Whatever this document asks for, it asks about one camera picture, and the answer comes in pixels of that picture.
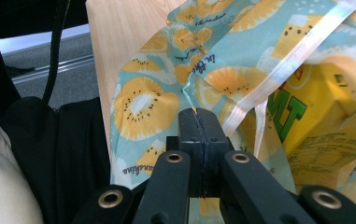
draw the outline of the yellow package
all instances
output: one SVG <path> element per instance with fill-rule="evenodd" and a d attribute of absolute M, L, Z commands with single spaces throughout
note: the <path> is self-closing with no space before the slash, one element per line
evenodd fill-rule
<path fill-rule="evenodd" d="M 294 183 L 336 189 L 340 168 L 356 160 L 356 101 L 339 69 L 302 65 L 270 95 L 268 109 Z"/>

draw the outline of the black strap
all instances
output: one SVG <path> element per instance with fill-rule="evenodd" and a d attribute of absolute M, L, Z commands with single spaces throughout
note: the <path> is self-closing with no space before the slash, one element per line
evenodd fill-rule
<path fill-rule="evenodd" d="M 52 28 L 51 46 L 50 46 L 50 71 L 47 79 L 47 86 L 43 94 L 43 102 L 48 104 L 52 91 L 55 86 L 56 77 L 58 75 L 59 64 L 59 47 L 61 44 L 62 31 L 64 29 L 64 21 L 69 9 L 70 0 L 59 0 L 55 15 L 54 26 Z"/>

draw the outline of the black mount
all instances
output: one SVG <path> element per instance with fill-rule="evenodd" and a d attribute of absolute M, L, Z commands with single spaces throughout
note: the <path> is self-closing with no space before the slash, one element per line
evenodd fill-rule
<path fill-rule="evenodd" d="M 151 178 L 133 190 L 99 189 L 73 223 L 187 223 L 189 198 L 220 198 L 225 223 L 356 223 L 356 204 L 321 186 L 289 193 L 250 153 L 235 151 L 216 116 L 178 114 Z"/>

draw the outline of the kiwi print fabric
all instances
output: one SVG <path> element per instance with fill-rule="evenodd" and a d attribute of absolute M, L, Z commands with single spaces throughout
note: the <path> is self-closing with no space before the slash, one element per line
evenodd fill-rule
<path fill-rule="evenodd" d="M 250 145 L 242 135 L 249 129 L 238 128 L 247 114 L 247 127 L 254 127 L 248 135 L 262 129 L 251 121 L 259 118 L 273 135 L 268 95 L 355 9 L 355 0 L 188 0 L 173 10 L 120 71 L 111 106 L 111 183 L 132 189 L 149 178 L 186 108 L 214 112 L 236 149 Z M 259 116 L 249 112 L 254 107 Z M 273 136 L 264 144 L 273 148 L 258 156 L 294 191 Z M 192 200 L 190 222 L 221 223 L 217 201 Z"/>

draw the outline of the wooden panel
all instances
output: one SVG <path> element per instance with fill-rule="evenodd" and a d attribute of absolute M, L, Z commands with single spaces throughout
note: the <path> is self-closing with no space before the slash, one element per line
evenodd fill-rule
<path fill-rule="evenodd" d="M 184 1 L 87 1 L 108 147 L 110 147 L 110 106 L 121 67 L 166 25 L 167 14 Z"/>

